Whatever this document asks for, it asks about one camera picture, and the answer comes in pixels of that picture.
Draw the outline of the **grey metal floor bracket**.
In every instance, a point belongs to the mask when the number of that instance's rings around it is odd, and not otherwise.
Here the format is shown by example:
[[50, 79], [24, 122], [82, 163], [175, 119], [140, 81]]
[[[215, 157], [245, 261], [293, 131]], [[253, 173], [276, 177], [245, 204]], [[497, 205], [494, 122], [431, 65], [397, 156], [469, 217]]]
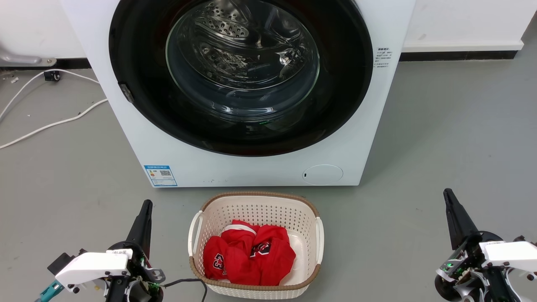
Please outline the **grey metal floor bracket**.
[[0, 44], [0, 68], [41, 68], [52, 67], [57, 63], [55, 58], [43, 58], [15, 54]]

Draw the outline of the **cream perforated laundry basket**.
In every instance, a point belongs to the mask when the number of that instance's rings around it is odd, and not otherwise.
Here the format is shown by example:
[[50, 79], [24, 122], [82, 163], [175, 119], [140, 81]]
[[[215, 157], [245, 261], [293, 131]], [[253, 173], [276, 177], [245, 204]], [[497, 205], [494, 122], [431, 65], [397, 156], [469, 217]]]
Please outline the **cream perforated laundry basket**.
[[[232, 220], [287, 229], [297, 255], [292, 271], [279, 286], [249, 286], [207, 279], [203, 249]], [[307, 199], [273, 192], [231, 192], [213, 197], [194, 216], [188, 234], [194, 275], [212, 291], [247, 299], [292, 299], [301, 296], [317, 277], [323, 260], [325, 234], [318, 210]]]

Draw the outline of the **blue energy label sticker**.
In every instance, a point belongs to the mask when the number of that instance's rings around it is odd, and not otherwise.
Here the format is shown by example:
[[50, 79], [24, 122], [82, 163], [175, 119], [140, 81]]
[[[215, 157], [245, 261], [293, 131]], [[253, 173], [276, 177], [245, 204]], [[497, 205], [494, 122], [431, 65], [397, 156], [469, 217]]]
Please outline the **blue energy label sticker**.
[[144, 170], [153, 187], [178, 187], [169, 166], [144, 166]]

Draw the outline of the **white front-load washing machine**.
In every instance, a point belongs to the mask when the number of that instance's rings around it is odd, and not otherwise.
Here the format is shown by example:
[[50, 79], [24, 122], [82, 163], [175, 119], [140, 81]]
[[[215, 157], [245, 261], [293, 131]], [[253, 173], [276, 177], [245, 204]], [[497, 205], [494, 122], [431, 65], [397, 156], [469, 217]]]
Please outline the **white front-load washing machine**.
[[262, 157], [203, 150], [155, 126], [126, 100], [111, 65], [109, 31], [120, 0], [60, 1], [143, 169], [169, 166], [178, 187], [283, 187], [311, 185], [302, 174], [320, 164], [343, 170], [336, 186], [360, 183], [417, 0], [354, 0], [371, 36], [373, 59], [377, 48], [388, 47], [390, 65], [373, 66], [364, 100], [339, 130], [307, 148]]

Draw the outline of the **black round glass washer door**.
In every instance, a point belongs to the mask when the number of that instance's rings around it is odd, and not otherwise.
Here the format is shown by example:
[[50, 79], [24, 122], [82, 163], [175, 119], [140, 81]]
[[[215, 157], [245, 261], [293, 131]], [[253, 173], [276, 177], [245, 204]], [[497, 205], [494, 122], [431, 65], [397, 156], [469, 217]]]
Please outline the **black round glass washer door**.
[[173, 25], [209, 0], [120, 0], [109, 31], [109, 54], [132, 105], [159, 129], [194, 147], [231, 156], [262, 157], [307, 148], [339, 130], [370, 86], [373, 48], [354, 0], [265, 0], [297, 17], [320, 54], [314, 88], [275, 118], [222, 119], [194, 105], [175, 84], [165, 58]]

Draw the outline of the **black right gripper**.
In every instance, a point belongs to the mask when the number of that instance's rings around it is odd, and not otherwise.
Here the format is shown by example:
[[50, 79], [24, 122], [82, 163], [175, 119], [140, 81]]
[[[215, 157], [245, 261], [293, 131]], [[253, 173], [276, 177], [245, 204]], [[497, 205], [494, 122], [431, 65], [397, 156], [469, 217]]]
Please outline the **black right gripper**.
[[509, 280], [514, 268], [482, 267], [479, 243], [502, 241], [491, 232], [479, 232], [451, 188], [443, 191], [453, 254], [436, 271], [437, 293], [449, 302], [522, 302]]

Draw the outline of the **small printed text sticker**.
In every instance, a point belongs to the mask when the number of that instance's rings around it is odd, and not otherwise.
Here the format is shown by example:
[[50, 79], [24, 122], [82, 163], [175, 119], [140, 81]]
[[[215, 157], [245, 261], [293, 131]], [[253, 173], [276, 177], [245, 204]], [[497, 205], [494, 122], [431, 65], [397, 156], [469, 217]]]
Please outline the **small printed text sticker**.
[[374, 56], [373, 66], [375, 68], [386, 68], [390, 65], [393, 52], [388, 47], [377, 48]]

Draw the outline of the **red basketball jersey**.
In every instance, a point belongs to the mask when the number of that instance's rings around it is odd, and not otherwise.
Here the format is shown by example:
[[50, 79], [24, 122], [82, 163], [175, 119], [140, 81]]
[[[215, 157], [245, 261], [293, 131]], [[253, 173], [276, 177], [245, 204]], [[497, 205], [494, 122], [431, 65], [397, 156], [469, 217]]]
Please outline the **red basketball jersey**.
[[286, 228], [232, 220], [203, 249], [207, 279], [249, 286], [279, 286], [295, 259]]

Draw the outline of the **stainless steel washer drum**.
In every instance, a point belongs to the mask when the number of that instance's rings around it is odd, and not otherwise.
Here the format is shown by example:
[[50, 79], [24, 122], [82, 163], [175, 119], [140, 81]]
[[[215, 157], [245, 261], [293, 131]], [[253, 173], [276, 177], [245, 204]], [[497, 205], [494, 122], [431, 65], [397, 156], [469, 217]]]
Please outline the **stainless steel washer drum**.
[[320, 74], [305, 25], [265, 0], [209, 0], [186, 11], [167, 37], [175, 84], [222, 119], [275, 118], [297, 107]]

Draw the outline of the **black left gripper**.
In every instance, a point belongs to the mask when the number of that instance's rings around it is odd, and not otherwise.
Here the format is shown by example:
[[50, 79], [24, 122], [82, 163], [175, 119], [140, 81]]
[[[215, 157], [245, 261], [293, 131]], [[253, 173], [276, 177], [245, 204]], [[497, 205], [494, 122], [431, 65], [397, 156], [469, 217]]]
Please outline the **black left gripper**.
[[153, 202], [144, 200], [141, 210], [127, 235], [127, 242], [119, 242], [106, 250], [108, 253], [126, 253], [126, 269], [119, 275], [105, 278], [105, 302], [163, 302], [160, 283], [165, 274], [149, 263], [152, 231]]

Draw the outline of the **round white filter cover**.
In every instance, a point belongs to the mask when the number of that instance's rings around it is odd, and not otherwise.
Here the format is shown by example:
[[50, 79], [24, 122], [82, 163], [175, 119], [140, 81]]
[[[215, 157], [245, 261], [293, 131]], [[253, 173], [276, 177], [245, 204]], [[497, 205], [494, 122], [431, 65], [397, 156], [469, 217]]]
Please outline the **round white filter cover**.
[[320, 164], [307, 168], [302, 174], [305, 182], [311, 185], [334, 185], [343, 178], [343, 170], [338, 166]]

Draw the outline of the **grey metal door hinge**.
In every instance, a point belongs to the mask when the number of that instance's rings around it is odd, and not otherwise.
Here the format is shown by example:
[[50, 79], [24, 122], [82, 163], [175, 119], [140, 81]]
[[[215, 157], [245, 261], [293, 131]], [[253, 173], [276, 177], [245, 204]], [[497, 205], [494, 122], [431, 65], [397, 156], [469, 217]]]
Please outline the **grey metal door hinge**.
[[125, 96], [126, 100], [133, 104], [134, 102], [134, 97], [132, 95], [132, 92], [130, 91], [130, 88], [128, 87], [128, 85], [124, 82], [118, 82], [118, 86], [122, 92], [122, 94]]

